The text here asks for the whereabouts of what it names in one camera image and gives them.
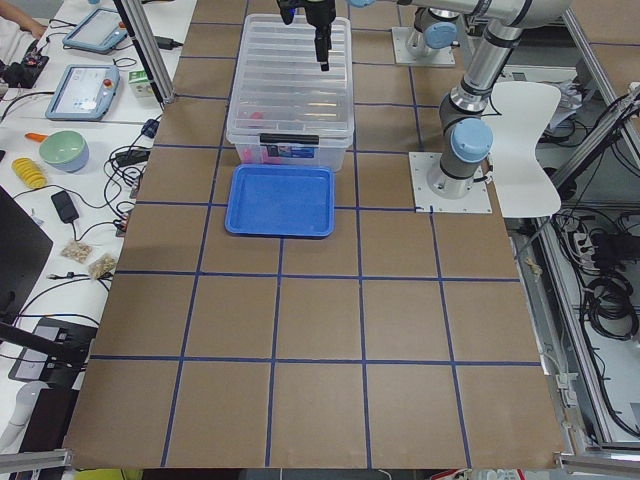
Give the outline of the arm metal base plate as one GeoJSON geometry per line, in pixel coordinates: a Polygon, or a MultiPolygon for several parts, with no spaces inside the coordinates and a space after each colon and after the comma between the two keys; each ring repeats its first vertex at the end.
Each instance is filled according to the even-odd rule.
{"type": "Polygon", "coordinates": [[[409,153],[415,211],[491,214],[491,202],[481,168],[478,167],[471,178],[456,180],[442,172],[440,157],[437,152],[409,153]]]}
{"type": "Polygon", "coordinates": [[[423,35],[413,27],[393,27],[392,40],[395,63],[405,66],[453,68],[455,58],[451,46],[433,49],[426,45],[423,35]]]}

